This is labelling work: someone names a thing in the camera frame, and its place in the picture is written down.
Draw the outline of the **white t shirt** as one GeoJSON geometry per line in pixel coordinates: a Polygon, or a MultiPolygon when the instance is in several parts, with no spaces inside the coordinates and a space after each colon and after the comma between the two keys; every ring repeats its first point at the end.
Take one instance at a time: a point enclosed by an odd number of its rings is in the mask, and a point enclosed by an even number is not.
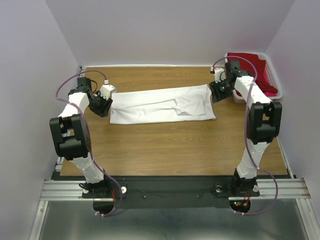
{"type": "Polygon", "coordinates": [[[135,125],[215,120],[211,95],[206,84],[115,93],[110,123],[135,125]]]}

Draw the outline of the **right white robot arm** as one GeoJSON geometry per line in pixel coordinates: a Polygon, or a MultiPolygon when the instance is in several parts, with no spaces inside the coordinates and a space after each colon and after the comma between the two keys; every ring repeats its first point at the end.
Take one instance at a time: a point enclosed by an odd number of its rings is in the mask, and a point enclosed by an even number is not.
{"type": "Polygon", "coordinates": [[[209,84],[212,102],[217,103],[239,92],[246,102],[244,143],[242,159],[234,171],[231,182],[217,184],[219,196],[238,197],[247,193],[258,193],[257,173],[262,171],[260,162],[270,143],[279,135],[282,105],[272,101],[256,84],[258,71],[241,69],[239,56],[232,60],[226,57],[223,69],[210,68],[214,81],[209,84]]]}

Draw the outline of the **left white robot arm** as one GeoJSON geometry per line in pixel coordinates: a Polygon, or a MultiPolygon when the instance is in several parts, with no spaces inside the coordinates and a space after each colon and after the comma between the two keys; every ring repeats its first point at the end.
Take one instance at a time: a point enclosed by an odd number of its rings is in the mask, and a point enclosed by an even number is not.
{"type": "Polygon", "coordinates": [[[73,163],[84,175],[84,198],[113,197],[115,191],[110,179],[104,174],[92,156],[92,141],[84,112],[91,110],[101,118],[108,116],[112,94],[116,91],[106,80],[97,91],[92,89],[93,80],[79,77],[77,86],[68,93],[62,113],[49,121],[49,128],[56,154],[73,163]]]}

